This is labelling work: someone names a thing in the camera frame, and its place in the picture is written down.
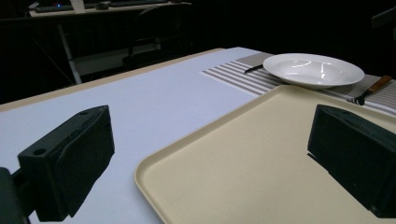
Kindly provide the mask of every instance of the brown handle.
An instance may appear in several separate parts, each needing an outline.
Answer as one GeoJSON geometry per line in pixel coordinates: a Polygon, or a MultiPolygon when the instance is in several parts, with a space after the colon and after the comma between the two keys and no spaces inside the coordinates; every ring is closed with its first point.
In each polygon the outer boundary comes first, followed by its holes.
{"type": "Polygon", "coordinates": [[[371,86],[367,91],[369,92],[375,92],[379,88],[381,88],[385,83],[389,82],[392,80],[391,76],[382,76],[373,86],[371,86]]]}

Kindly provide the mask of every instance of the utensil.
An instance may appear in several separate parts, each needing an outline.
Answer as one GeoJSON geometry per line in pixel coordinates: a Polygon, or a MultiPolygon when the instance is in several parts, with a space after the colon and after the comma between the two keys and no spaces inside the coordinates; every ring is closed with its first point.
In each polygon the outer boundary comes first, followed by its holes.
{"type": "Polygon", "coordinates": [[[259,65],[256,65],[256,66],[253,66],[253,67],[249,68],[248,70],[246,70],[246,71],[244,72],[244,74],[246,74],[246,73],[248,73],[248,72],[251,72],[251,71],[253,71],[253,70],[256,70],[256,69],[260,69],[260,68],[263,68],[262,64],[259,64],[259,65]]]}
{"type": "Polygon", "coordinates": [[[369,95],[373,94],[375,91],[380,89],[384,84],[392,80],[391,76],[382,76],[375,84],[373,84],[369,89],[367,89],[362,95],[355,97],[355,98],[348,98],[346,99],[348,102],[357,104],[357,105],[364,105],[364,98],[369,95]]]}

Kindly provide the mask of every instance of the plastic tray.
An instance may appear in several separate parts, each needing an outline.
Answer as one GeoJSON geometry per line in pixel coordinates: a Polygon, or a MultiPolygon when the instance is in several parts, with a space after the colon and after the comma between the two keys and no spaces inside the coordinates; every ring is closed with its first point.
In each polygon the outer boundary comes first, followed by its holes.
{"type": "Polygon", "coordinates": [[[280,86],[148,156],[135,183],[165,223],[395,223],[366,210],[307,156],[317,104],[396,133],[396,118],[280,86]]]}

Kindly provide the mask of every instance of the table edge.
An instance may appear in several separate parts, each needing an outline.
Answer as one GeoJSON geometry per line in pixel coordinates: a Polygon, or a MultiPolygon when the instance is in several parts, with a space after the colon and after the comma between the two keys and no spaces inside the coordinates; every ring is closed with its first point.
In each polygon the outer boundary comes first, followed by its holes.
{"type": "Polygon", "coordinates": [[[105,85],[107,83],[118,81],[118,80],[121,80],[121,79],[124,79],[124,78],[127,78],[127,77],[137,76],[137,75],[140,75],[140,74],[143,74],[143,73],[147,73],[147,72],[150,72],[150,71],[153,71],[153,70],[156,70],[156,69],[163,68],[163,67],[168,66],[168,65],[172,65],[172,64],[175,64],[175,63],[180,63],[180,62],[186,61],[188,59],[192,59],[192,58],[195,58],[195,57],[198,57],[198,56],[202,56],[202,55],[205,55],[205,54],[208,54],[208,53],[211,53],[211,52],[219,51],[219,50],[223,50],[223,48],[205,50],[205,51],[202,51],[202,52],[194,53],[192,55],[188,55],[188,56],[185,56],[185,57],[182,57],[182,58],[178,58],[178,59],[174,59],[174,60],[171,60],[171,61],[167,61],[167,62],[164,62],[164,63],[156,63],[154,65],[150,65],[150,66],[147,66],[147,67],[143,67],[143,68],[135,69],[135,70],[132,70],[132,71],[120,73],[120,74],[117,74],[115,76],[103,77],[103,78],[100,78],[100,79],[96,79],[94,81],[90,81],[90,82],[86,82],[86,83],[82,83],[82,84],[66,87],[66,88],[63,88],[63,89],[59,89],[57,91],[50,91],[50,92],[42,93],[42,94],[35,95],[35,96],[32,96],[32,97],[28,97],[28,98],[20,99],[20,100],[17,100],[17,101],[5,103],[5,104],[0,105],[0,112],[11,110],[11,109],[15,109],[15,108],[22,107],[22,106],[25,106],[25,105],[31,105],[31,104],[35,104],[35,103],[38,103],[38,102],[46,101],[46,100],[53,99],[53,98],[56,98],[56,97],[59,97],[59,96],[63,96],[63,95],[66,95],[66,94],[70,94],[70,93],[73,93],[73,92],[84,91],[84,90],[87,90],[89,88],[97,87],[97,86],[100,86],[100,85],[105,85]]]}

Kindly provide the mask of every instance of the black-and-white striped mat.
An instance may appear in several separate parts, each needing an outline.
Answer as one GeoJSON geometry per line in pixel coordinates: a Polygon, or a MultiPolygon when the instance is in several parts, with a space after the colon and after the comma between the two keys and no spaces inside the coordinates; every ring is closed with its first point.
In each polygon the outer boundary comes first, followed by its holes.
{"type": "MultiPolygon", "coordinates": [[[[272,56],[268,53],[258,53],[241,58],[229,63],[224,63],[213,68],[202,71],[201,74],[236,88],[247,94],[259,96],[265,94],[279,85],[288,85],[278,77],[272,76],[265,69],[259,68],[244,74],[244,72],[256,65],[261,64],[264,59],[272,56]]],[[[363,80],[353,85],[333,87],[325,90],[317,90],[340,99],[356,97],[364,93],[373,85],[379,77],[365,75],[363,80]]],[[[396,117],[396,82],[391,80],[375,94],[366,97],[366,107],[385,112],[396,117]]]]}

